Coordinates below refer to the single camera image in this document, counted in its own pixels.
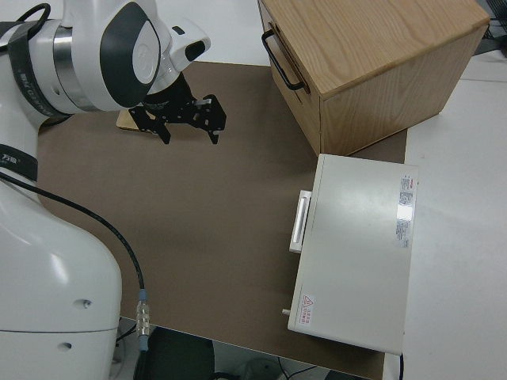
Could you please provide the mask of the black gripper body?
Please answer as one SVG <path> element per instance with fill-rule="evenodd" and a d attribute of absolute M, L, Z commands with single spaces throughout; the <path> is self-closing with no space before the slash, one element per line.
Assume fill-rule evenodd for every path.
<path fill-rule="evenodd" d="M 162 91 L 147 95 L 141 105 L 130 108 L 128 113 L 140 131 L 154 134 L 169 134 L 167 124 L 188 124 L 208 134 L 219 134 L 227 120 L 217 96 L 195 98 L 184 77 Z"/>

